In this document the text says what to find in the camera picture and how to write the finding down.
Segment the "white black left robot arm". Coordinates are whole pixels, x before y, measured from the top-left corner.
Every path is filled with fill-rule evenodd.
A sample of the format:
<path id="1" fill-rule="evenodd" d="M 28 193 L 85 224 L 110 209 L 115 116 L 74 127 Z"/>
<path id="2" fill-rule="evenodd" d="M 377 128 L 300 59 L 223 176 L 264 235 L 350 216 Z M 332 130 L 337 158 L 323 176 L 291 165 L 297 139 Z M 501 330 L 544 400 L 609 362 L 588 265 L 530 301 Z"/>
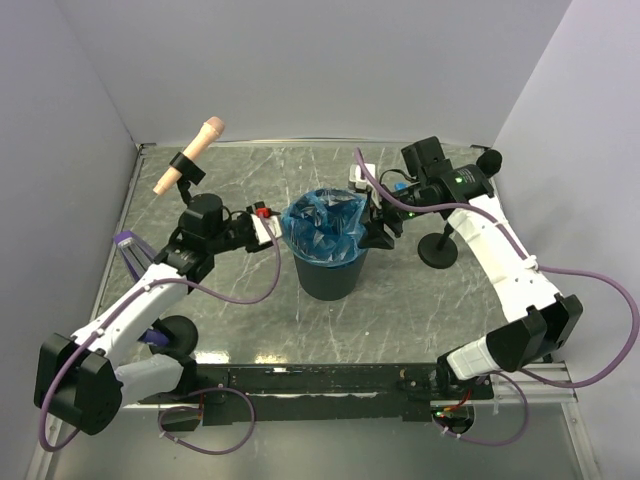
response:
<path id="1" fill-rule="evenodd" d="M 167 244 L 123 297 L 73 335 L 53 334 L 42 344 L 34 391 L 40 420 L 53 415 L 95 435 L 125 405 L 154 395 L 192 398 L 198 330 L 164 312 L 200 289 L 217 255 L 276 247 L 280 235 L 276 213 L 262 202 L 232 212 L 215 194 L 192 197 Z"/>

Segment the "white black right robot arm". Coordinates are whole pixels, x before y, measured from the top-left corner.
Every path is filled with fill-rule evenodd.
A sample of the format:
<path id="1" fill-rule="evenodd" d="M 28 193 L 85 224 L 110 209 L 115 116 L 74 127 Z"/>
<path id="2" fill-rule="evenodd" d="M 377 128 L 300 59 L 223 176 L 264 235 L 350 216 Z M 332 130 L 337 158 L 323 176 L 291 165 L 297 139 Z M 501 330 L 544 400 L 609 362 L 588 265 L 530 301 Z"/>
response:
<path id="1" fill-rule="evenodd" d="M 419 257 L 432 268 L 451 267 L 458 255 L 452 237 L 458 235 L 482 267 L 506 319 L 505 325 L 438 358 L 440 393 L 458 398 L 472 380 L 494 371 L 518 371 L 562 347 L 583 306 L 546 278 L 510 226 L 491 184 L 501 169 L 501 154 L 488 149 L 475 163 L 455 168 L 435 136 L 408 145 L 401 153 L 410 183 L 396 191 L 381 184 L 361 151 L 354 153 L 349 180 L 367 194 L 361 247 L 391 250 L 404 222 L 439 213 L 445 228 L 420 240 Z"/>

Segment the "blue detached trash bag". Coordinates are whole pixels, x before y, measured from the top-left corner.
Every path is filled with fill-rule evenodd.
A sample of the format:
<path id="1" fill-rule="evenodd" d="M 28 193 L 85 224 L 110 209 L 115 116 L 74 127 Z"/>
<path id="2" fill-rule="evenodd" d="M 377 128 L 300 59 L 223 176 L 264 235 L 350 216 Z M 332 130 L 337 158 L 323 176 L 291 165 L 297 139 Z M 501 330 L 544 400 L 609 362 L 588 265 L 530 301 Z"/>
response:
<path id="1" fill-rule="evenodd" d="M 301 260 L 342 267 L 366 252 L 361 216 L 366 198 L 351 191 L 319 188 L 301 195 L 281 214 L 283 239 Z"/>

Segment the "dark blue trash bin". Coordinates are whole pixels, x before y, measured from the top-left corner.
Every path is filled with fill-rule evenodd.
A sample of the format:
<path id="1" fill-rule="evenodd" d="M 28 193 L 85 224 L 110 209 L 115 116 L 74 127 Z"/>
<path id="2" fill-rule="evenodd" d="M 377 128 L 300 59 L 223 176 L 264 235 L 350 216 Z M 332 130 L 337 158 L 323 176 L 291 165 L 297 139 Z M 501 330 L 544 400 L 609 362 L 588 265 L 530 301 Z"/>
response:
<path id="1" fill-rule="evenodd" d="M 354 261 L 335 267 L 314 265 L 295 256 L 299 284 L 317 300 L 340 300 L 354 291 L 367 254 L 365 251 Z"/>

